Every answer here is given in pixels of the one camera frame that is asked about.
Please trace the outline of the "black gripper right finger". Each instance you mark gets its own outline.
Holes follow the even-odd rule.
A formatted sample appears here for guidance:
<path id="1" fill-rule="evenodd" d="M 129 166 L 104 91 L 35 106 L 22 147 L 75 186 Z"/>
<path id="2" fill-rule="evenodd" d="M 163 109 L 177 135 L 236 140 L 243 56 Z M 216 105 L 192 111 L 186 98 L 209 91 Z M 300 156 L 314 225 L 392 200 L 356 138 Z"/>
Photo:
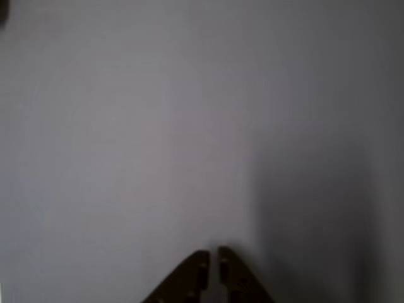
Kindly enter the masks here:
<path id="1" fill-rule="evenodd" d="M 227 302 L 274 303 L 249 267 L 227 246 L 218 248 L 220 283 L 227 289 Z"/>

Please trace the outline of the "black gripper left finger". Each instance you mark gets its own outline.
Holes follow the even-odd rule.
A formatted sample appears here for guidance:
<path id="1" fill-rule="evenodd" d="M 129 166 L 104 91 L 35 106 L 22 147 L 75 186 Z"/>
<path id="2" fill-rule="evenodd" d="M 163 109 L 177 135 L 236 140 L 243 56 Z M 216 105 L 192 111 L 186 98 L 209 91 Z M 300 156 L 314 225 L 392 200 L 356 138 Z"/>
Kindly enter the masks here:
<path id="1" fill-rule="evenodd" d="M 201 302 L 201 293 L 208 288 L 210 252 L 192 253 L 143 300 L 146 303 Z"/>

